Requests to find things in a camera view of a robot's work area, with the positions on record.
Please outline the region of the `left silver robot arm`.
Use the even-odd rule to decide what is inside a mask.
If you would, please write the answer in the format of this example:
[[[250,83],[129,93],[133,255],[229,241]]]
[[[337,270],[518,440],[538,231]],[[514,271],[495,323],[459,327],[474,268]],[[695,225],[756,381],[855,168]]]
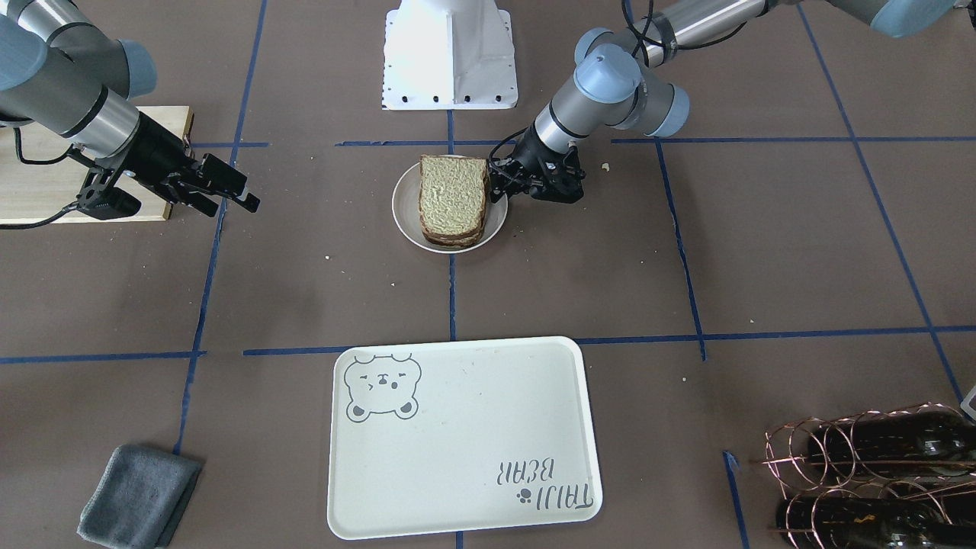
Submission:
[[[580,143],[600,127],[634,130],[649,138],[679,132],[690,100],[679,86],[655,76],[680,53],[718,45],[747,22],[773,11],[776,1],[677,1],[649,9],[624,30],[597,27],[576,42],[571,77],[515,135],[502,159],[490,153],[488,198],[527,194],[537,201],[575,203],[586,176]]]

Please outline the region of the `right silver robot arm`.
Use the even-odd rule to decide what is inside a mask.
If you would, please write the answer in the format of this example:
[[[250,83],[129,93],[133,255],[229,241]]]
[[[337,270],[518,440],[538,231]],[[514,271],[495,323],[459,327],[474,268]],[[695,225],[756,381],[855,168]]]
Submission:
[[[188,140],[133,105],[157,83],[142,44],[109,38],[72,1],[4,1],[1,11],[2,126],[38,123],[69,143],[63,159],[87,168],[60,216],[136,215],[142,204],[117,187],[121,176],[209,217],[215,197],[257,211],[244,174],[213,154],[196,159]]]

